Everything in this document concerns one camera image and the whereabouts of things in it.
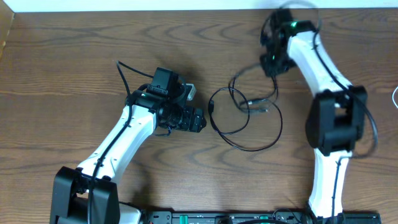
table surface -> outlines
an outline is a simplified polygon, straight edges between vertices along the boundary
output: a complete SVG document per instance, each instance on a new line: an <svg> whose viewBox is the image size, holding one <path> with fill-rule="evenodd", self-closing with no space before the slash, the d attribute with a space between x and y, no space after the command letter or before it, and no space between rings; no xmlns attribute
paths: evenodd
<svg viewBox="0 0 398 224"><path fill-rule="evenodd" d="M146 73L174 70L194 83L193 105L207 110L211 94L265 52L259 28L271 11L84 12L16 14L0 62L0 223L48 222L53 178L95 150L122 112L126 97L115 66L120 60ZM295 11L315 18L315 11ZM325 48L340 71L368 91L379 128L379 150L351 161L345 210L377 210L396 222L398 206L398 14L395 9L321 10ZM125 71L130 89L150 80ZM241 152L208 126L199 134L150 136L118 186L119 199L143 208L274 210L303 208L312 190L314 155L304 124L312 96L297 68L278 77L282 137L266 152ZM272 90L261 70L239 80L247 97ZM237 128L245 116L227 93L215 98L216 122ZM240 144L271 142L275 110L252 117L233 136ZM357 146L365 152L366 133Z"/></svg>

white cable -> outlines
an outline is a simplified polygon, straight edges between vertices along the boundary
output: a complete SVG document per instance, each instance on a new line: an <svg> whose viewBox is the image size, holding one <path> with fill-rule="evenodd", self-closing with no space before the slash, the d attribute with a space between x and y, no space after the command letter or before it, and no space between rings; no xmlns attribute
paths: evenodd
<svg viewBox="0 0 398 224"><path fill-rule="evenodd" d="M398 105L397 105L397 103L396 103L396 101L395 101L395 99L394 99L394 95L395 95L395 93L396 93L397 90L398 90L398 86L397 86L397 88L394 90L394 92L392 92L392 102L393 102L394 105L398 108Z"/></svg>

white wall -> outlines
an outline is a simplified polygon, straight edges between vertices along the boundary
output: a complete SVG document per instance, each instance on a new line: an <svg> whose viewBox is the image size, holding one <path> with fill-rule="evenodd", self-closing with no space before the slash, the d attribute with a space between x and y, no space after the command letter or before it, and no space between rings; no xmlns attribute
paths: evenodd
<svg viewBox="0 0 398 224"><path fill-rule="evenodd" d="M398 0L308 0L318 7L398 7ZM287 0L4 0L14 12L273 9Z"/></svg>

